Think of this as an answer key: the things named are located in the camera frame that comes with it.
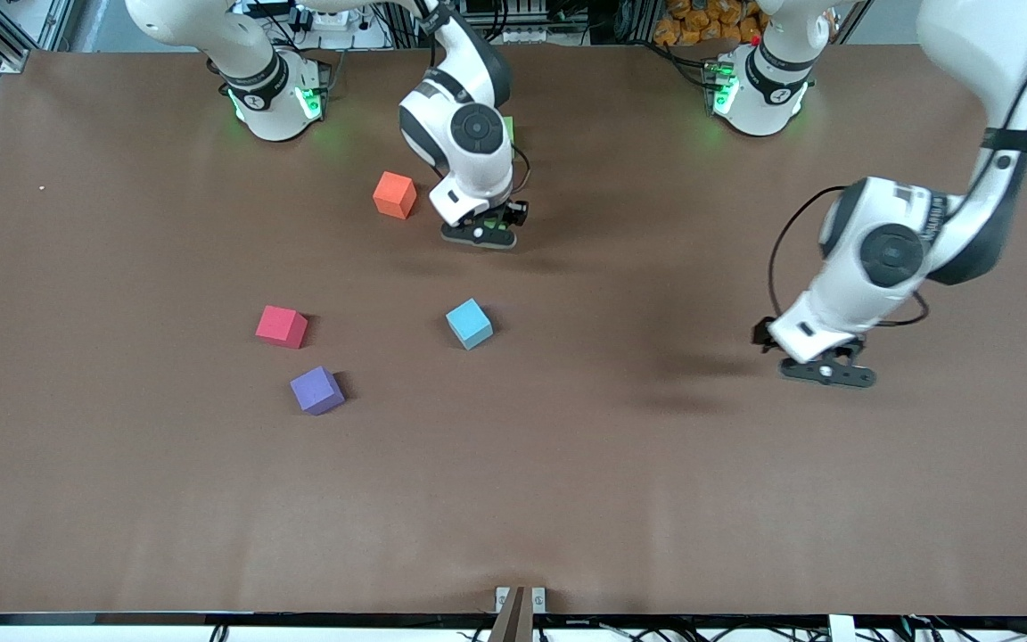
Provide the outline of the pile of orange objects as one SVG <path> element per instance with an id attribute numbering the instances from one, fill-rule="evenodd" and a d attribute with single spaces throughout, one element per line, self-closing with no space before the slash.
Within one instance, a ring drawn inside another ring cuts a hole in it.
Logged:
<path id="1" fill-rule="evenodd" d="M 652 34 L 659 47 L 717 39 L 757 44 L 770 20 L 757 0 L 664 0 L 664 9 Z"/>

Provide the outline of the metal table edge bracket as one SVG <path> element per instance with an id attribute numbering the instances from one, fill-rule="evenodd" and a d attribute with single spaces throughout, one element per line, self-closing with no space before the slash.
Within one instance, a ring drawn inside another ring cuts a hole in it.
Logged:
<path id="1" fill-rule="evenodd" d="M 514 593 L 514 588 L 509 588 L 509 586 L 501 586 L 501 588 L 494 590 L 493 613 L 500 613 L 511 593 Z M 547 613 L 546 588 L 525 588 L 524 597 L 527 602 L 531 601 L 531 610 L 534 614 Z"/>

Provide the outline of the purple foam block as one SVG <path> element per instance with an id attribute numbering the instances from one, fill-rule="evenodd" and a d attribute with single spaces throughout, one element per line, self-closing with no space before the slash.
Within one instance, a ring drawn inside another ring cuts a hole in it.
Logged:
<path id="1" fill-rule="evenodd" d="M 319 416 L 346 402 L 337 378 L 322 366 L 306 371 L 290 381 L 291 391 L 302 412 Z"/>

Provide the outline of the orange foam block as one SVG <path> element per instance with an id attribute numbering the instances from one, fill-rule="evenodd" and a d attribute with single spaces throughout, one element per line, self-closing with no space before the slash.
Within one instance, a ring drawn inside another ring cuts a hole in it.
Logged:
<path id="1" fill-rule="evenodd" d="M 379 214 L 405 220 L 411 216 L 417 190 L 411 177 L 383 171 L 374 189 L 374 206 Z"/>

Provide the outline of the red foam block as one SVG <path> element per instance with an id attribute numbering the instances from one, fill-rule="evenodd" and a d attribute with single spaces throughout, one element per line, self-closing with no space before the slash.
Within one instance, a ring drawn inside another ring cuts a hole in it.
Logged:
<path id="1" fill-rule="evenodd" d="M 266 305 L 262 309 L 254 337 L 266 344 L 286 349 L 301 349 L 308 329 L 308 318 L 296 309 Z"/>

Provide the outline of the aluminium frame profile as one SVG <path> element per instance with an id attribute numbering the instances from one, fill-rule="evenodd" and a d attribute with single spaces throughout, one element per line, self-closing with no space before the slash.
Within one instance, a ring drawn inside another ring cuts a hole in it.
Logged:
<path id="1" fill-rule="evenodd" d="M 34 50 L 68 50 L 83 0 L 0 0 L 0 73 L 20 73 Z"/>

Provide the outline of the white power strip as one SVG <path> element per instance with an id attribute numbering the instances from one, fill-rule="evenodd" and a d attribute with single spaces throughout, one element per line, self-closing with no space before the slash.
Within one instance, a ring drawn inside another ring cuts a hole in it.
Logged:
<path id="1" fill-rule="evenodd" d="M 352 11 L 319 12 L 302 4 L 291 5 L 289 11 L 293 31 L 347 31 L 353 21 Z"/>

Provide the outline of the blue foam block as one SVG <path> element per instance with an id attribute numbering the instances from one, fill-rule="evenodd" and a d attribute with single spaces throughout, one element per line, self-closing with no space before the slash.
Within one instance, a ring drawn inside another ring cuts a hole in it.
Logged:
<path id="1" fill-rule="evenodd" d="M 494 326 L 474 298 L 445 314 L 449 329 L 465 350 L 473 350 L 494 334 Z"/>

